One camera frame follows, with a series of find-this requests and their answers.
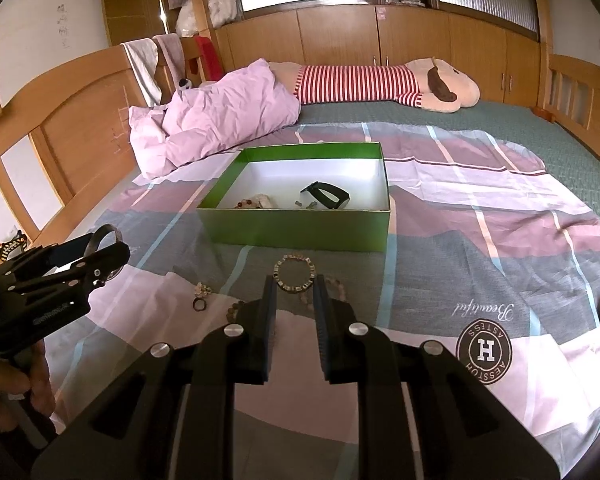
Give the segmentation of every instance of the open box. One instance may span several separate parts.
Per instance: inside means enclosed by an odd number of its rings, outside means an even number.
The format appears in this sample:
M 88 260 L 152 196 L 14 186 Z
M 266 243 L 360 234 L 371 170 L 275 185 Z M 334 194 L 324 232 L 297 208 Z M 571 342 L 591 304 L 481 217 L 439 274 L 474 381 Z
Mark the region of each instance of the open box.
M 299 208 L 320 181 L 346 190 L 340 209 Z M 273 209 L 234 208 L 263 193 Z M 242 150 L 198 205 L 212 241 L 292 249 L 384 251 L 389 190 L 378 142 L 320 142 Z

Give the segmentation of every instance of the silver screw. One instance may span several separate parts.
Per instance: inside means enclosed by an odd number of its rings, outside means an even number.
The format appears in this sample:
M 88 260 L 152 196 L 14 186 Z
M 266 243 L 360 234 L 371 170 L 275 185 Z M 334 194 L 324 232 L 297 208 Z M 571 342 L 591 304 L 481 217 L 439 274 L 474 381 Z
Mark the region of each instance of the silver screw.
M 445 349 L 438 341 L 433 340 L 425 341 L 422 348 L 429 355 L 440 355 Z
M 164 357 L 170 351 L 171 349 L 169 348 L 169 345 L 167 345 L 167 343 L 156 343 L 149 350 L 149 352 L 151 352 L 151 355 L 154 357 Z
M 237 323 L 231 323 L 231 325 L 224 327 L 224 335 L 227 337 L 238 337 L 242 335 L 242 332 L 244 332 L 244 328 Z
M 369 327 L 364 323 L 351 323 L 349 325 L 349 332 L 353 335 L 366 335 L 366 333 L 369 332 Z

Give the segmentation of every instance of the white wall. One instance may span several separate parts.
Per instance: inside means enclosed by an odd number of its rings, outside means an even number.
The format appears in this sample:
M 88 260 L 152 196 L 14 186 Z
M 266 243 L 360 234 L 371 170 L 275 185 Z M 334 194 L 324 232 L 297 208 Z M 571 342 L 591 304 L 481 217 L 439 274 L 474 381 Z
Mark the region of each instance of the white wall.
M 549 0 L 554 54 L 600 66 L 600 14 L 590 0 Z
M 100 0 L 3 0 L 0 104 L 47 70 L 108 46 Z
M 3 0 L 0 4 L 0 104 L 52 68 L 107 48 L 100 0 Z M 24 137 L 2 162 L 39 229 L 61 208 Z M 0 242 L 19 228 L 0 193 Z

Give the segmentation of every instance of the human hand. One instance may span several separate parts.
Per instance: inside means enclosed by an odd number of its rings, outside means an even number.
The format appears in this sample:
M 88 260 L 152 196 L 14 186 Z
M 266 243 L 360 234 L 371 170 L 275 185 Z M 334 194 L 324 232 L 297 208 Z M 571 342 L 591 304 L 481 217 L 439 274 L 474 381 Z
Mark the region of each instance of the human hand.
M 38 341 L 31 347 L 32 364 L 29 376 L 0 361 L 0 392 L 24 394 L 31 391 L 30 402 L 33 408 L 45 416 L 51 416 L 56 408 L 56 400 L 49 382 L 49 367 L 45 358 L 45 342 Z M 0 432 L 13 431 L 18 423 L 8 407 L 0 399 Z

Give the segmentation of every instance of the red cloth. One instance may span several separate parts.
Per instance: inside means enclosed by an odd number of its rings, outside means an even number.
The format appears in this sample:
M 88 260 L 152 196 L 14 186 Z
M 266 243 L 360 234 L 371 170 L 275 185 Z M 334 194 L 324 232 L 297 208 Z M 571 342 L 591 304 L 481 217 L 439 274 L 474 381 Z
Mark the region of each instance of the red cloth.
M 198 48 L 200 49 L 200 55 L 202 58 L 202 66 L 205 71 L 207 81 L 220 81 L 224 77 L 224 70 L 222 70 L 222 64 L 214 44 L 206 36 L 194 36 Z
M 413 72 L 397 66 L 303 66 L 295 96 L 301 105 L 352 101 L 398 101 L 421 107 Z

